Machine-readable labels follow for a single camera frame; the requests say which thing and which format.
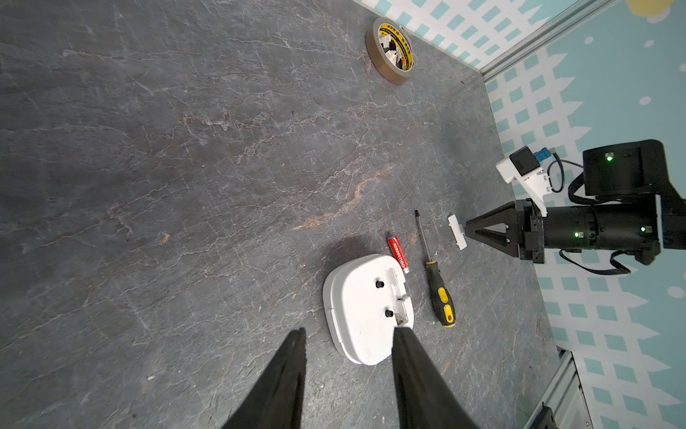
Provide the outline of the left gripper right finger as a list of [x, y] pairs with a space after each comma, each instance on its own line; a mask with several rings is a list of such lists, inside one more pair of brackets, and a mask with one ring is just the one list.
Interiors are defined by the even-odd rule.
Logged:
[[393, 375], [401, 428], [475, 428], [414, 331], [394, 330]]

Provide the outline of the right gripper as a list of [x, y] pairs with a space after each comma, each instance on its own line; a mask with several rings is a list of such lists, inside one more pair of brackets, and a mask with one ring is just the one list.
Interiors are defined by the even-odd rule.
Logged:
[[[466, 236], [479, 241], [510, 257], [545, 263], [543, 216], [530, 198], [518, 199], [476, 216], [466, 222]], [[517, 232], [497, 232], [488, 227], [500, 225], [516, 226]]]

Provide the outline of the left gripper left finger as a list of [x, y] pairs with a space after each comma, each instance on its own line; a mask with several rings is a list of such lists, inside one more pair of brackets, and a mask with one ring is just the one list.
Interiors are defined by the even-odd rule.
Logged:
[[307, 373], [305, 329], [289, 332], [225, 428], [300, 428]]

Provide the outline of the white battery cover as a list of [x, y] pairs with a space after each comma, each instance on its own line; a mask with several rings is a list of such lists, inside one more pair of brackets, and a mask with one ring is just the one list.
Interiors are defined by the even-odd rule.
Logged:
[[464, 250], [467, 247], [466, 234], [464, 233], [464, 227], [459, 223], [457, 217], [451, 214], [448, 217], [448, 225], [452, 234], [454, 236], [455, 242], [460, 250]]

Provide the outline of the black yellow screwdriver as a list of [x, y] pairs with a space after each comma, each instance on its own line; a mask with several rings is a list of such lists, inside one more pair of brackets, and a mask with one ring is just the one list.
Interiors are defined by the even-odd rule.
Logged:
[[423, 233], [421, 215], [418, 210], [414, 211], [414, 218], [416, 219], [417, 229], [423, 247], [423, 254], [426, 257], [426, 260], [424, 261], [424, 268], [427, 276], [434, 315], [437, 317], [442, 326], [446, 328], [453, 327], [456, 320], [452, 297], [442, 277], [439, 264], [437, 260], [432, 257], [432, 252], [430, 252], [428, 243]]

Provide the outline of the red battery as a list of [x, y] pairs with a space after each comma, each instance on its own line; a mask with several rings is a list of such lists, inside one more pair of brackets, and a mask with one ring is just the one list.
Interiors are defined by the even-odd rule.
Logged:
[[391, 249], [391, 254], [393, 255], [394, 259], [396, 259], [396, 261], [400, 265], [403, 273], [407, 275], [410, 272], [410, 268], [407, 256], [400, 244], [398, 237], [390, 237], [389, 239], [387, 239], [387, 243], [389, 244], [389, 248]]

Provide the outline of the white square alarm clock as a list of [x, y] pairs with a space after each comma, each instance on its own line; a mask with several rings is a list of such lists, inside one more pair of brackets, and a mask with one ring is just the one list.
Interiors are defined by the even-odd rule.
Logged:
[[387, 255], [359, 257], [335, 268], [324, 282], [323, 306], [336, 350], [358, 365], [387, 359], [394, 331], [414, 327], [405, 274]]

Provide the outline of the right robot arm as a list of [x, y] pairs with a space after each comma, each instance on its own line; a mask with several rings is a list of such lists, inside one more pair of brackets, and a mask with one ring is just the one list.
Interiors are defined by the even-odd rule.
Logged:
[[545, 261], [546, 250], [610, 251], [609, 269], [595, 275], [628, 275], [617, 261], [627, 255], [648, 266], [664, 248], [685, 248], [685, 200], [671, 184], [664, 145], [655, 139], [593, 148], [582, 153], [581, 173], [566, 191], [567, 207], [546, 207], [554, 193], [541, 163], [558, 154], [524, 147], [504, 158], [498, 172], [518, 182], [527, 197], [467, 221], [464, 235], [511, 257]]

